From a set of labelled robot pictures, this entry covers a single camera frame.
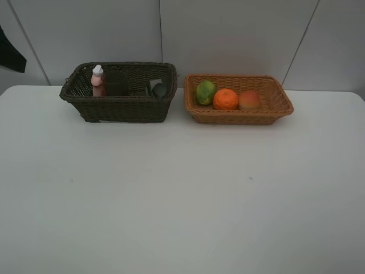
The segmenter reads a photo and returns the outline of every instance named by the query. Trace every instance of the wall seam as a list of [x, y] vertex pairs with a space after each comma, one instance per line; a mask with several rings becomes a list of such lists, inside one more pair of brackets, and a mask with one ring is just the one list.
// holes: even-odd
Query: wall seam
[[28, 43], [28, 45], [29, 45], [29, 48], [30, 48], [30, 50], [32, 51], [32, 53], [33, 53], [33, 55], [34, 55], [35, 60], [36, 60], [36, 62], [38, 63], [38, 65], [39, 65], [39, 67], [40, 67], [40, 70], [41, 70], [41, 71], [42, 71], [42, 73], [43, 73], [44, 78], [46, 79], [47, 84], [48, 84], [49, 86], [51, 86], [51, 82], [50, 82], [50, 80], [48, 79], [48, 76], [47, 76], [47, 74], [46, 74], [46, 72], [45, 72], [45, 70], [44, 70], [44, 68], [43, 68], [43, 66], [42, 66], [42, 64], [41, 64], [41, 62], [40, 62], [40, 60], [39, 60], [39, 58], [38, 58], [38, 56], [37, 56], [37, 54], [36, 54], [35, 50], [34, 50], [34, 48], [33, 48], [33, 45], [31, 44], [31, 42], [30, 42], [30, 40], [29, 40], [29, 37], [28, 37], [27, 33], [25, 32], [25, 29], [24, 29], [24, 27], [23, 27], [23, 25], [22, 25], [22, 23], [21, 23], [21, 21], [20, 21], [20, 19], [19, 19], [18, 15], [17, 15], [17, 13], [15, 12], [15, 9], [14, 9], [13, 5], [11, 4], [10, 0], [6, 0], [6, 2], [8, 3], [8, 5], [9, 5], [9, 8], [10, 8], [11, 12], [14, 14], [15, 20], [18, 22], [18, 25], [19, 25], [19, 27], [20, 27], [20, 29], [21, 29], [21, 32], [23, 33], [23, 35], [24, 35], [24, 37], [25, 37], [25, 40], [27, 41], [27, 43]]

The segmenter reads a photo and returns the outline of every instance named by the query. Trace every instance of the black cloth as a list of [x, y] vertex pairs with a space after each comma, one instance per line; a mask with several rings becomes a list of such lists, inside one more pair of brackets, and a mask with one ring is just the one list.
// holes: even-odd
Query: black cloth
[[24, 73], [27, 59], [6, 38], [0, 26], [0, 66]]

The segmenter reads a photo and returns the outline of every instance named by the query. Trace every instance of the light brown wicker basket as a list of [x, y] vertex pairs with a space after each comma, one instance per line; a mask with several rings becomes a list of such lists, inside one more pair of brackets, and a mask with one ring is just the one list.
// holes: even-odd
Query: light brown wicker basket
[[[196, 102], [196, 88], [204, 80], [213, 82], [218, 89], [229, 88], [236, 93], [256, 90], [261, 99], [257, 110], [214, 110], [212, 105]], [[279, 82], [270, 76], [221, 74], [190, 74], [185, 77], [184, 102], [193, 119], [204, 124], [272, 124], [290, 115], [294, 108]]]

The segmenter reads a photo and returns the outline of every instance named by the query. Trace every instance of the basket rim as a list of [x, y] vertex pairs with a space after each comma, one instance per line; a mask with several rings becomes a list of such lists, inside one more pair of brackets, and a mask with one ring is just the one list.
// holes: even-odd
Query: basket rim
[[[229, 78], [262, 78], [262, 79], [270, 79], [272, 80], [275, 85], [279, 88], [280, 93], [283, 95], [284, 100], [286, 101], [288, 108], [287, 110], [282, 111], [275, 111], [275, 110], [199, 110], [194, 108], [191, 105], [191, 100], [193, 100], [191, 96], [191, 91], [188, 87], [188, 83], [190, 78], [193, 77], [229, 77]], [[270, 75], [242, 75], [242, 74], [188, 74], [184, 79], [184, 103], [185, 108], [188, 110], [192, 115], [199, 115], [199, 116], [253, 116], [253, 117], [284, 117], [292, 114], [294, 112], [293, 104], [291, 103], [290, 99], [286, 95], [283, 87], [274, 77]]]
[[[75, 96], [67, 94], [66, 91], [70, 87], [71, 83], [75, 80], [78, 72], [85, 66], [96, 66], [96, 65], [130, 65], [130, 66], [161, 66], [161, 67], [169, 67], [171, 69], [173, 83], [172, 83], [172, 91], [169, 96], [162, 98], [161, 101], [158, 101], [157, 98], [154, 97], [146, 97], [146, 96], [105, 96], [105, 97], [94, 97], [94, 96]], [[76, 69], [72, 72], [70, 77], [68, 77], [61, 88], [59, 96], [61, 99], [69, 102], [69, 103], [77, 103], [77, 102], [153, 102], [153, 103], [168, 103], [171, 102], [173, 97], [175, 96], [177, 90], [177, 72], [176, 68], [173, 64], [170, 63], [159, 63], [159, 62], [87, 62], [82, 63], [76, 67]]]

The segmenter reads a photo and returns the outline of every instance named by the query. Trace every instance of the orange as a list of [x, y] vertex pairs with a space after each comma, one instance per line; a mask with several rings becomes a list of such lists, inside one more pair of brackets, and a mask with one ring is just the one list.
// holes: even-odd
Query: orange
[[213, 99], [213, 107], [216, 110], [236, 110], [238, 106], [237, 94], [228, 88], [218, 90]]

